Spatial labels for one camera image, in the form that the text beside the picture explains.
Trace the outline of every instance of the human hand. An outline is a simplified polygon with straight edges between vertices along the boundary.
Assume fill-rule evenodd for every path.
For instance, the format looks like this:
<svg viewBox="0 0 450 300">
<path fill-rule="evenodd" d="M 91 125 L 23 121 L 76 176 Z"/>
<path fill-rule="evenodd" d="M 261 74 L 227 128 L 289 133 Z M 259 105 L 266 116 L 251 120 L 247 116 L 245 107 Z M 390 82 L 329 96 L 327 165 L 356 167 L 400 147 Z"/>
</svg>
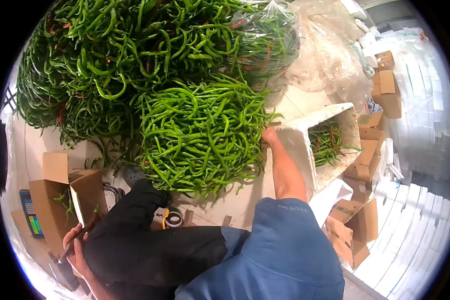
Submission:
<svg viewBox="0 0 450 300">
<path fill-rule="evenodd" d="M 77 236 L 80 230 L 82 229 L 82 225 L 79 223 L 75 227 L 70 230 L 65 237 L 63 238 L 63 249 L 67 247 L 67 244 L 72 240 L 74 236 Z M 86 241 L 88 238 L 88 233 L 85 233 L 83 236 L 83 240 Z M 92 271 L 85 262 L 84 252 L 82 249 L 82 243 L 78 240 L 78 238 L 73 239 L 73 248 L 74 254 L 68 255 L 67 260 L 73 269 L 80 274 L 84 279 L 90 278 L 93 276 Z"/>
<path fill-rule="evenodd" d="M 278 141 L 277 130 L 275 127 L 265 125 L 265 129 L 261 132 L 261 139 L 269 146 L 272 146 L 275 141 Z"/>
</svg>

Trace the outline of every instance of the black pants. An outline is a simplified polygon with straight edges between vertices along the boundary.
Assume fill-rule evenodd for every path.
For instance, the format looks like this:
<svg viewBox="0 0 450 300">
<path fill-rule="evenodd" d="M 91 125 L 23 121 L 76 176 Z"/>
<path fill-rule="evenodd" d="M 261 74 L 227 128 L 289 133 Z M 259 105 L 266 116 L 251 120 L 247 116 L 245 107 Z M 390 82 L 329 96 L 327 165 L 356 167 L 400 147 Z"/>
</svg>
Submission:
<svg viewBox="0 0 450 300">
<path fill-rule="evenodd" d="M 119 299 L 174 299 L 187 284 L 219 264 L 227 249 L 219 226 L 150 231 L 163 192 L 138 180 L 90 232 L 83 255 L 95 276 Z"/>
</svg>

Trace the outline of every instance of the stack of white boxes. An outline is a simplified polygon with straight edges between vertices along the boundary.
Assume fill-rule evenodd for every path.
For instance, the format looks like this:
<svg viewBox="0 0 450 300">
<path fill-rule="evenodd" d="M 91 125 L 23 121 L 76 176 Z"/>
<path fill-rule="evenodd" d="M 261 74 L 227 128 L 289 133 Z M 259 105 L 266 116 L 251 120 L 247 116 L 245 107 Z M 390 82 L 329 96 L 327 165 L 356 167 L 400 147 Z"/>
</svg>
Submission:
<svg viewBox="0 0 450 300">
<path fill-rule="evenodd" d="M 389 134 L 406 169 L 450 179 L 450 81 L 436 48 L 420 30 L 383 33 L 377 41 L 393 53 L 402 118 L 389 121 Z"/>
<path fill-rule="evenodd" d="M 427 188 L 379 183 L 378 238 L 351 271 L 390 300 L 414 300 L 442 259 L 450 234 L 450 201 Z"/>
</svg>

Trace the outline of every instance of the open cardboard box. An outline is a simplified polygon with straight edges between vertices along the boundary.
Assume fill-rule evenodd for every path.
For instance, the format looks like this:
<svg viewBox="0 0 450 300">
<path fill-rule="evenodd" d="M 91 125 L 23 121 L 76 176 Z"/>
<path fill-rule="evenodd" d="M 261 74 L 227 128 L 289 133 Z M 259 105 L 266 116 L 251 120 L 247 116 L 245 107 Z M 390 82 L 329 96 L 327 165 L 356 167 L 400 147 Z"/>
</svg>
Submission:
<svg viewBox="0 0 450 300">
<path fill-rule="evenodd" d="M 337 201 L 328 216 L 345 224 L 370 200 L 372 192 L 365 189 L 364 181 L 349 177 L 343 177 L 342 180 L 353 189 L 352 198 Z"/>
<path fill-rule="evenodd" d="M 380 147 L 386 138 L 383 112 L 362 115 L 358 118 L 358 132 L 362 152 L 356 161 L 350 165 L 344 175 L 361 181 L 372 181 L 373 175 L 380 163 Z"/>
<path fill-rule="evenodd" d="M 50 251 L 60 257 L 63 253 L 63 238 L 77 225 L 77 220 L 71 215 L 67 220 L 66 208 L 54 198 L 58 198 L 69 185 L 75 213 L 82 225 L 92 217 L 97 205 L 102 214 L 106 214 L 102 172 L 69 169 L 66 153 L 43 153 L 42 159 L 43 179 L 29 182 L 31 201 Z M 64 202 L 69 204 L 67 194 Z"/>
<path fill-rule="evenodd" d="M 373 76 L 372 99 L 383 108 L 385 117 L 402 117 L 402 98 L 392 70 L 381 70 Z"/>
<path fill-rule="evenodd" d="M 334 206 L 325 221 L 325 227 L 336 253 L 355 270 L 370 255 L 367 243 L 378 237 L 378 215 L 375 195 L 371 191 L 361 190 L 363 182 L 350 186 L 354 190 L 352 199 L 340 200 L 337 205 L 349 202 L 355 208 L 347 206 L 350 213 L 346 213 Z"/>
</svg>

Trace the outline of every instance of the metal grate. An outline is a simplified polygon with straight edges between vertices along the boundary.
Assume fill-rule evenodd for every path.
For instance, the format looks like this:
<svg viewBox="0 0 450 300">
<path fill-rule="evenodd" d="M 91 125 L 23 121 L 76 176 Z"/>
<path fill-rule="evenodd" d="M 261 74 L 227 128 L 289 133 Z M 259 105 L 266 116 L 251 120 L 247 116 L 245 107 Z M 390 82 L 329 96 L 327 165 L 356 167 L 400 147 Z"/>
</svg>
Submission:
<svg viewBox="0 0 450 300">
<path fill-rule="evenodd" d="M 10 87 L 6 87 L 5 93 L 4 93 L 4 102 L 2 105 L 2 111 L 9 106 L 12 111 L 15 111 L 17 109 L 17 92 L 12 93 L 10 90 Z"/>
</svg>

